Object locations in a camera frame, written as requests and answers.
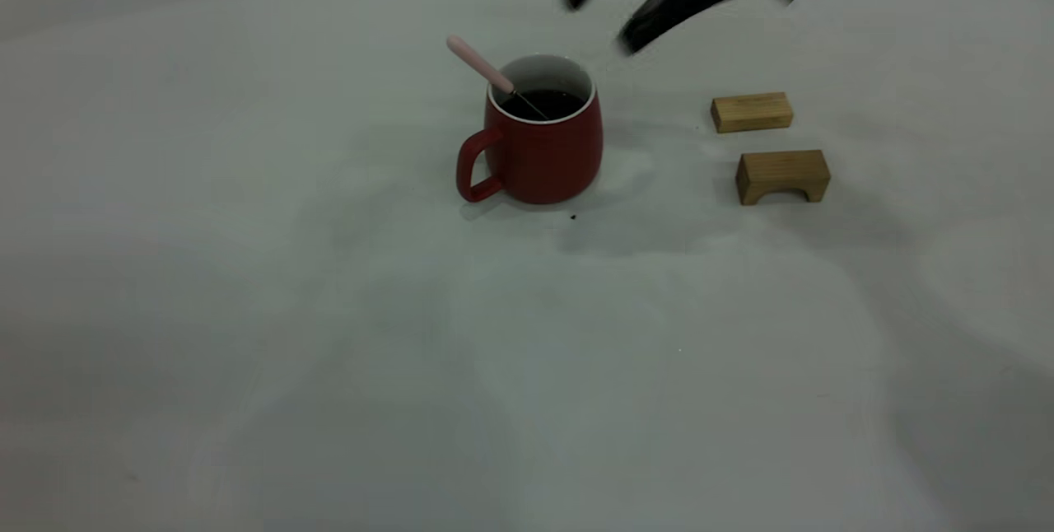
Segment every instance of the red mug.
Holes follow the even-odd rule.
[[[518,93],[559,90],[585,103],[561,119],[520,119],[502,107],[512,96],[489,85],[485,127],[465,141],[457,156],[457,192],[468,202],[505,191],[519,201],[543,205],[586,190],[604,152],[600,100],[589,74],[573,60],[550,55],[513,60],[502,74]],[[484,152],[490,176],[473,185],[472,165]]]

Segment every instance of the mug handle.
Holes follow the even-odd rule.
[[[502,131],[497,131],[496,127],[486,127],[477,132],[477,134],[472,135],[465,141],[462,145],[461,152],[457,154],[457,192],[462,195],[464,199],[468,202],[479,202],[483,201],[485,198],[493,197],[497,194],[497,191],[502,190],[502,180],[497,179],[497,176],[489,176],[483,180],[483,182],[477,183],[472,186],[472,165],[475,163],[475,158],[480,156],[488,146],[495,144],[495,142],[501,141],[505,138]]]

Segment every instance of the mug rim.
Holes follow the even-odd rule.
[[[524,124],[535,124],[535,126],[552,126],[552,124],[559,124],[561,122],[567,122],[567,120],[570,120],[570,119],[579,118],[579,116],[581,116],[583,112],[588,111],[588,109],[590,107],[590,105],[592,105],[593,101],[597,99],[597,82],[593,80],[592,75],[589,74],[589,71],[587,71],[586,67],[584,67],[580,62],[577,62],[577,60],[572,59],[569,56],[564,56],[564,55],[546,55],[546,53],[539,52],[539,53],[535,53],[534,55],[521,56],[519,59],[512,59],[512,60],[510,60],[510,62],[506,63],[506,66],[508,66],[508,64],[512,64],[513,62],[520,62],[521,60],[524,60],[524,59],[534,59],[535,57],[540,57],[540,56],[549,56],[549,57],[552,57],[553,59],[563,59],[563,60],[566,60],[566,62],[574,64],[577,67],[579,67],[579,70],[582,71],[582,73],[585,75],[585,77],[589,77],[589,97],[587,98],[586,103],[584,103],[582,105],[582,107],[578,109],[578,111],[575,113],[573,113],[572,115],[570,115],[570,116],[564,116],[564,118],[557,119],[557,120],[528,120],[528,119],[521,119],[520,116],[509,115],[508,112],[505,112],[504,107],[501,107],[501,105],[497,105],[497,101],[494,100],[494,85],[487,85],[487,100],[490,101],[490,105],[493,105],[493,107],[497,109],[497,112],[501,112],[502,115],[507,116],[507,118],[509,118],[509,119],[515,120],[515,122],[523,122]]]

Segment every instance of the coffee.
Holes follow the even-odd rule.
[[[565,119],[581,111],[586,104],[586,100],[579,96],[571,96],[569,93],[553,88],[525,91],[521,96],[530,100],[530,103],[533,103],[534,107],[542,111],[550,120]],[[502,103],[502,109],[518,119],[544,120],[542,116],[538,115],[538,112],[534,112],[533,107],[530,107],[523,100],[523,97],[509,98],[508,101]]]

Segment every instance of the pink spoon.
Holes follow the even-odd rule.
[[[512,81],[509,81],[508,77],[505,77],[501,71],[494,70],[493,64],[487,62],[487,59],[480,56],[479,52],[472,51],[472,47],[465,43],[464,40],[461,40],[460,37],[451,36],[447,38],[447,47],[450,48],[450,52],[457,55],[458,59],[468,63],[468,66],[475,70],[477,74],[483,75],[483,78],[490,81],[490,85],[494,85],[496,88],[509,94],[509,96],[519,97],[520,100],[526,101],[527,105],[530,105],[534,112],[538,112],[539,116],[542,116],[543,119],[549,120],[549,116],[546,116],[545,113],[539,111],[539,109],[535,107],[533,103],[530,103],[530,100],[527,100],[522,93],[518,93],[515,85],[512,85]]]

